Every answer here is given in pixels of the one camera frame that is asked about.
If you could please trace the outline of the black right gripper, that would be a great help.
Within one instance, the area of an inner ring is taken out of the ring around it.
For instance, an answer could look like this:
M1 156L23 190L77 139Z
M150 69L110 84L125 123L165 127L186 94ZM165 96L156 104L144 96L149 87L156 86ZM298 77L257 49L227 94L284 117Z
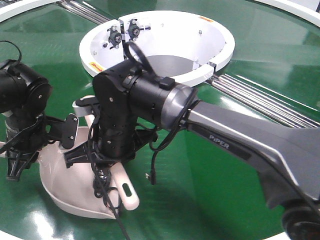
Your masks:
M151 128L135 129L132 135L119 140L107 139L103 142L90 139L63 154L65 165L70 168L77 163L93 162L98 165L127 163L136 157L136 152L149 142L155 142L158 134Z

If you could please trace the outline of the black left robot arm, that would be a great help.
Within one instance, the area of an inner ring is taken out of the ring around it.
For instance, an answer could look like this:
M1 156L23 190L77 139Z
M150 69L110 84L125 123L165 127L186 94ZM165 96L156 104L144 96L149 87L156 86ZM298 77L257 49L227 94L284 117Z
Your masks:
M0 112L5 116L7 179L19 181L37 160L42 147L63 139L63 120L47 116L52 93L49 81L18 59L0 63Z

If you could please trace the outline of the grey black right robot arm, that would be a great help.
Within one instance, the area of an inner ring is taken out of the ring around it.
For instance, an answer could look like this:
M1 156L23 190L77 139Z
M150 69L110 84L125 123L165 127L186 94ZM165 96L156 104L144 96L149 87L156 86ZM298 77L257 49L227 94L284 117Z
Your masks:
M292 240L320 237L320 130L292 128L199 100L197 90L158 76L139 47L123 45L126 60L93 78L95 95L76 104L94 115L87 141L64 155L66 167L90 163L98 196L107 191L111 167L135 158L157 132L188 130L233 154L259 174L269 207L284 207L282 226Z

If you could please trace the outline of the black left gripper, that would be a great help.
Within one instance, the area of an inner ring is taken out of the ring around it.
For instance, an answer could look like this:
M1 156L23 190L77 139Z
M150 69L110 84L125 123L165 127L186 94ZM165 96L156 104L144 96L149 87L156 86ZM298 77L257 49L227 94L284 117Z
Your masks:
M64 123L55 117L40 116L18 132L8 127L6 142L0 147L0 153L7 159L6 178L18 182L23 170L29 169L38 159L43 147L62 140Z

